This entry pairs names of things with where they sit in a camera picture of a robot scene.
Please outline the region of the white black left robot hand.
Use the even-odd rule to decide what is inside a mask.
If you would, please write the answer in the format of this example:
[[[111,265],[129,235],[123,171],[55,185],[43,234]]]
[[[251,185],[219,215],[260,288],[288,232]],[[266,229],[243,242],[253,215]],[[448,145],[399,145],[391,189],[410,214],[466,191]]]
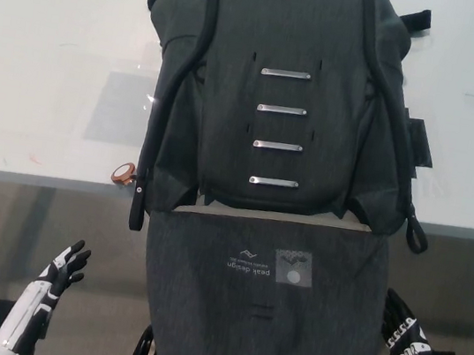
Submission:
[[[60,297],[72,284],[83,280],[82,269],[90,256],[85,241],[79,240],[28,284],[1,324],[0,355],[34,355]]]

